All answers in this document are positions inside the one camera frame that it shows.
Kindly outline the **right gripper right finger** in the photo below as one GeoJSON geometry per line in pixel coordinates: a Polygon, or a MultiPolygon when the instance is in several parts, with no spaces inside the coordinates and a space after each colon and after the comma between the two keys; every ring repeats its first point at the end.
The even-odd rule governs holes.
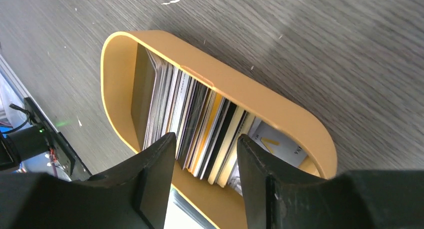
{"type": "Polygon", "coordinates": [[[237,162],[250,229],[421,229],[421,170],[350,170],[324,179],[243,134],[237,162]]]}

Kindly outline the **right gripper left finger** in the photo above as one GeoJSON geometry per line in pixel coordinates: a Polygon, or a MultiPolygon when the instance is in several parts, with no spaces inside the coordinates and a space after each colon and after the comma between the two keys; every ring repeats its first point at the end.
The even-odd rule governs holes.
{"type": "Polygon", "coordinates": [[[47,173],[1,173],[3,229],[162,229],[176,154],[166,133],[85,181],[47,173]]]}

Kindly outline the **tan oval card tray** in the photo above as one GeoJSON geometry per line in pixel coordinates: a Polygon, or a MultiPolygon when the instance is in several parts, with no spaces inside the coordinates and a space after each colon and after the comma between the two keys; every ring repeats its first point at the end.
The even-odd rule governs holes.
{"type": "Polygon", "coordinates": [[[263,86],[236,69],[215,59],[175,35],[162,30],[118,31],[105,41],[100,59],[101,96],[106,116],[120,139],[135,155],[114,167],[118,175],[134,182],[134,209],[150,228],[162,228],[170,188],[175,188],[210,223],[220,229],[329,229],[329,214],[317,195],[297,190],[301,181],[325,181],[336,175],[337,152],[325,126],[309,111],[263,86]],[[132,114],[133,95],[142,86],[141,73],[147,49],[200,83],[230,99],[277,130],[285,133],[307,153],[299,167],[284,164],[275,156],[259,151],[244,138],[244,169],[252,169],[254,156],[262,156],[277,167],[279,177],[294,182],[277,192],[266,190],[258,199],[259,181],[242,197],[195,179],[179,168],[171,153],[176,137],[168,134],[142,150],[143,126],[136,126],[132,114]]]}

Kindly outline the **stack of credit cards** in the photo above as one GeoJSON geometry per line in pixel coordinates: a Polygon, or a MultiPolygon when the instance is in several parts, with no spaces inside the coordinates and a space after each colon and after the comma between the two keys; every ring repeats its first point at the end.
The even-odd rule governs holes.
{"type": "Polygon", "coordinates": [[[174,133],[175,157],[184,170],[238,193],[242,185],[236,144],[242,134],[291,166],[306,161],[305,151],[288,136],[141,45],[136,64],[146,66],[142,78],[150,101],[141,126],[144,149],[174,133]]]}

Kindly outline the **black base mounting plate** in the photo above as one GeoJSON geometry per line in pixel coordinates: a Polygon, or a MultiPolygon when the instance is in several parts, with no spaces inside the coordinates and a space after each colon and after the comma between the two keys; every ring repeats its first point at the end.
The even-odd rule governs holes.
{"type": "Polygon", "coordinates": [[[35,130],[36,135],[46,143],[48,152],[54,156],[55,168],[63,170],[72,181],[85,181],[92,176],[92,173],[82,162],[64,135],[56,130],[55,126],[44,115],[35,101],[30,97],[25,97],[23,102],[25,109],[30,112],[30,128],[35,130]]]}

